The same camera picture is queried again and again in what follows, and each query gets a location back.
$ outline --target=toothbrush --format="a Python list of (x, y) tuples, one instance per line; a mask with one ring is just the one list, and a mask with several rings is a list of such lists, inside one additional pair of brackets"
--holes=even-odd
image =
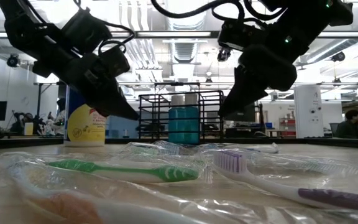
[(117, 165), (65, 159), (47, 163), (50, 166), (92, 173), (103, 177), (126, 180), (137, 183), (161, 183), (195, 180), (197, 170), (166, 164), (146, 162), (117, 161)]
[(264, 180), (247, 170), (247, 160), (234, 151), (214, 153), (214, 168), (223, 176), (252, 184), (281, 197), (320, 208), (348, 208), (358, 210), (358, 194), (328, 189), (302, 189)]

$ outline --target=blue container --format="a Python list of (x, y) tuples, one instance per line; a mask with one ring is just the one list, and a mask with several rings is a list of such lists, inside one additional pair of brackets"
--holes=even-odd
[(185, 144), (198, 144), (200, 141), (200, 112), (198, 107), (197, 94), (187, 94), (185, 99), (186, 106), (186, 128), (185, 128)]
[(168, 133), (168, 141), (172, 143), (185, 143), (185, 133), (181, 132), (186, 128), (186, 109), (181, 107), (183, 104), (183, 96), (172, 96), (171, 105), (175, 107), (168, 112), (168, 131), (174, 132)]

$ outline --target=bottle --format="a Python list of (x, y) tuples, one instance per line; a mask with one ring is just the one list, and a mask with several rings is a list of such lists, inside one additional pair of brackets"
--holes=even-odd
[(200, 113), (198, 111), (198, 95), (186, 94), (185, 98), (185, 143), (198, 144), (200, 141)]
[(64, 145), (68, 147), (103, 146), (106, 139), (106, 118), (90, 108), (85, 99), (68, 88)]
[(171, 98), (171, 109), (168, 111), (168, 131), (174, 131), (174, 133), (168, 133), (168, 141), (172, 143), (184, 143), (185, 133), (180, 131), (185, 130), (185, 109), (183, 107), (183, 96), (174, 95)]

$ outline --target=desk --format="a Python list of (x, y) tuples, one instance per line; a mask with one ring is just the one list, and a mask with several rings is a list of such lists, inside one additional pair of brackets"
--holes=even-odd
[[(66, 154), (71, 152), (105, 152), (120, 148), (122, 145), (106, 145), (101, 148), (64, 148), (63, 146), (38, 146), (23, 147), (16, 149), (1, 149), (0, 153), (9, 151), (26, 151), (39, 154)], [(349, 149), (329, 146), (313, 146), (307, 144), (280, 145), (283, 154), (298, 154), (312, 157), (326, 157), (358, 163), (358, 149)], [(250, 187), (235, 184), (221, 177), (214, 175), (214, 183), (206, 185), (200, 181), (148, 185), (148, 188), (158, 190), (165, 194), (174, 195), (183, 199), (216, 199), (230, 200), (233, 202), (246, 202), (254, 205), (268, 205), (274, 207), (304, 207), (298, 203), (289, 201), (273, 195), (266, 195)], [(40, 217), (25, 206), (15, 190), (2, 181), (0, 175), (0, 224), (35, 224), (51, 223), (50, 220)]]

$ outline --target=toothbrush bristles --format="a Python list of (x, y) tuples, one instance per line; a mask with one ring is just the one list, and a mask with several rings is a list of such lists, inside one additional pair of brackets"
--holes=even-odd
[(233, 173), (241, 173), (247, 169), (242, 154), (235, 151), (218, 151), (214, 153), (214, 165)]

